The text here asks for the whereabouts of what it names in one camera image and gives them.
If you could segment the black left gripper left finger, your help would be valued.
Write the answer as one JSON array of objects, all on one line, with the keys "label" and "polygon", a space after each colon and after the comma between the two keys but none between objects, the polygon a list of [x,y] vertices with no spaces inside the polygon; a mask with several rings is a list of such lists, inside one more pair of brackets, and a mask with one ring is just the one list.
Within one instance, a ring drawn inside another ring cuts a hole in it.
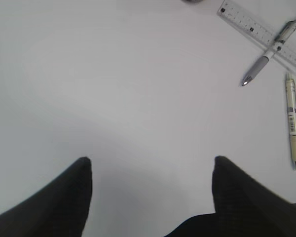
[{"label": "black left gripper left finger", "polygon": [[87,157],[37,193],[0,215],[0,237],[80,237],[92,198],[92,165]]}]

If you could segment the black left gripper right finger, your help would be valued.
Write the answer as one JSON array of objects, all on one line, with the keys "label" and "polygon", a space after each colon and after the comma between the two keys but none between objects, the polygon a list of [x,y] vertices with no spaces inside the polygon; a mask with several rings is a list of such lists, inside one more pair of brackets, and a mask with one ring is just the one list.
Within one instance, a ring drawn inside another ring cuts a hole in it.
[{"label": "black left gripper right finger", "polygon": [[296,206],[223,156],[212,175],[215,212],[191,217],[170,237],[296,237]]}]

